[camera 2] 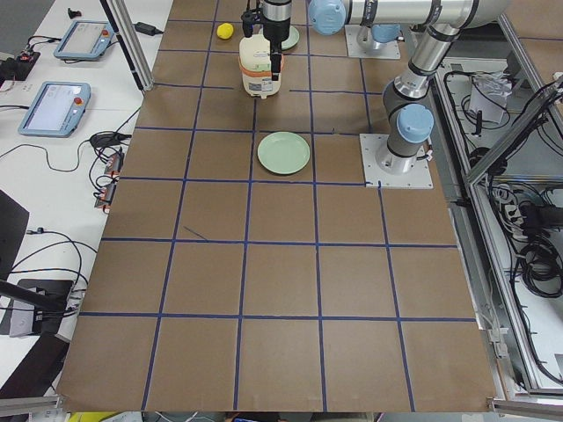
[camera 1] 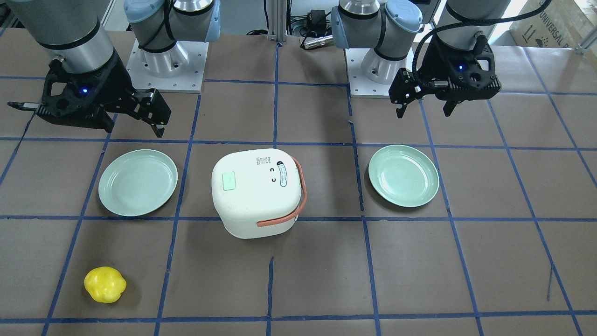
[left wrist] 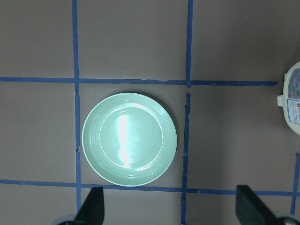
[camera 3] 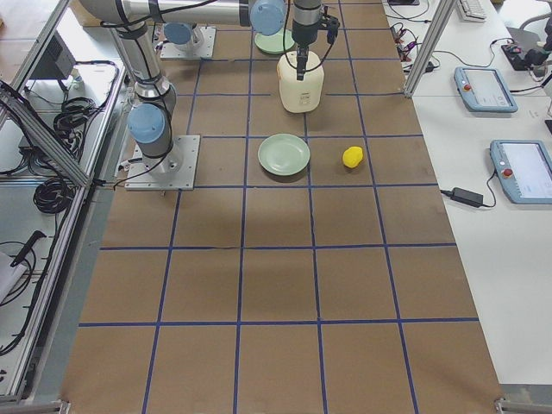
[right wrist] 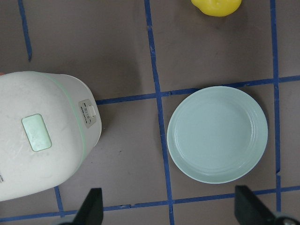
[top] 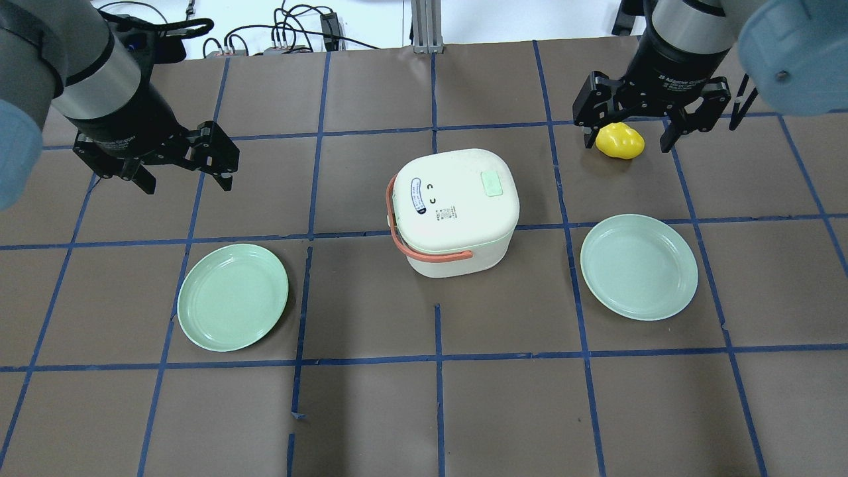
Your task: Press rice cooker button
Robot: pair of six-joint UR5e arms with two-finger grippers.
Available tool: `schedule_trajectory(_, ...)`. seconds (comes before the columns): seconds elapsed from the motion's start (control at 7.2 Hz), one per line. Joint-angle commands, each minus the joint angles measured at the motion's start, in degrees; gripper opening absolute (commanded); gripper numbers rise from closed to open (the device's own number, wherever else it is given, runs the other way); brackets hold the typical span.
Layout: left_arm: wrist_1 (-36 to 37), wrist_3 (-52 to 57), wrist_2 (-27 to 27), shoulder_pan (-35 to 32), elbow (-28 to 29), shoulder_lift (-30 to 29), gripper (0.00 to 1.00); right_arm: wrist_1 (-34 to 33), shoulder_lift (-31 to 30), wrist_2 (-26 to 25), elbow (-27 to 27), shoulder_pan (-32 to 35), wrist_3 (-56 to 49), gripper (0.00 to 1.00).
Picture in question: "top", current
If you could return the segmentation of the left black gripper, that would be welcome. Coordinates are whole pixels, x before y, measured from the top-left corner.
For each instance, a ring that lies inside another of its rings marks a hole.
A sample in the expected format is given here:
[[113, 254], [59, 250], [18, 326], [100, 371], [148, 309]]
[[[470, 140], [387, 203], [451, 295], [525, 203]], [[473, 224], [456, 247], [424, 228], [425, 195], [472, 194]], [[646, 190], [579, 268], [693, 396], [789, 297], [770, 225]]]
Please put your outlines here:
[[102, 179], [121, 178], [154, 194], [156, 178], [148, 166], [173, 165], [212, 176], [225, 192], [233, 188], [241, 154], [235, 142], [215, 121], [190, 131], [183, 127], [153, 85], [143, 85], [106, 117], [72, 124], [73, 152]]

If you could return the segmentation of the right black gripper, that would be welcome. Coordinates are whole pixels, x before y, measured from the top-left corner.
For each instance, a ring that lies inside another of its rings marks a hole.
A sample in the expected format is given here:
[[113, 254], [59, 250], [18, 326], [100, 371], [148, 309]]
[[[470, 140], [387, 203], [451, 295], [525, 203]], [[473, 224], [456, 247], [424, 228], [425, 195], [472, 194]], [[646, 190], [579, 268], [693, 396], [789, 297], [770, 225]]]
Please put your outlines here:
[[[600, 130], [630, 117], [662, 117], [669, 124], [660, 137], [662, 153], [682, 136], [709, 132], [731, 100], [724, 76], [712, 78], [718, 52], [698, 54], [670, 45], [658, 35], [643, 35], [620, 79], [590, 72], [572, 104], [573, 124], [582, 128], [584, 147], [593, 148]], [[685, 106], [702, 102], [693, 113]]]

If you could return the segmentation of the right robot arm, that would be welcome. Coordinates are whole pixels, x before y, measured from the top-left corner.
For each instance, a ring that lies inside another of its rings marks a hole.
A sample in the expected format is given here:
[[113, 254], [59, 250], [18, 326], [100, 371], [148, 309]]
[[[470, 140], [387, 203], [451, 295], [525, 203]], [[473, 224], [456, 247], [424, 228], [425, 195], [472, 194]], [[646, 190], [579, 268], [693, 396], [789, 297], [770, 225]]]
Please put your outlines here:
[[621, 1], [618, 13], [645, 30], [621, 78], [582, 85], [572, 114], [586, 148], [630, 117], [666, 117], [666, 153], [729, 105], [733, 128], [756, 99], [791, 117], [846, 108], [845, 1]]

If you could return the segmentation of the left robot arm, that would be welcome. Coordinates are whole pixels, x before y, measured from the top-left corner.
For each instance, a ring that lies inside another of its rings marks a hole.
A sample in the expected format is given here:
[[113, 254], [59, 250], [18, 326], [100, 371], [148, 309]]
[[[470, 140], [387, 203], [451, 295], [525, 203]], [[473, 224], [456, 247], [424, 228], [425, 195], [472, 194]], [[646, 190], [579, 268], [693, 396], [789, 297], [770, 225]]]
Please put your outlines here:
[[24, 193], [50, 109], [76, 127], [73, 151], [100, 178], [152, 194], [148, 167], [175, 165], [231, 190], [239, 148], [215, 121], [183, 127], [151, 82], [158, 43], [213, 27], [207, 18], [152, 24], [87, 1], [3, 1], [2, 209]]

